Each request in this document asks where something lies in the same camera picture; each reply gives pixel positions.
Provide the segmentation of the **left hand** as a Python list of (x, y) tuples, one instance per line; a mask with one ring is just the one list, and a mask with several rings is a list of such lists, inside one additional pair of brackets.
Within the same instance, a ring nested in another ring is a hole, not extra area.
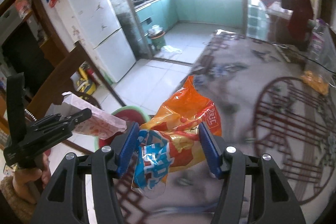
[(30, 191), (28, 183), (41, 180), (42, 187), (45, 188), (51, 178), (49, 163), (49, 157), (45, 153), (43, 153), (42, 169), (18, 169), (15, 171), (13, 176), (13, 188), (18, 197), (27, 201), (30, 204), (37, 203), (37, 199)]

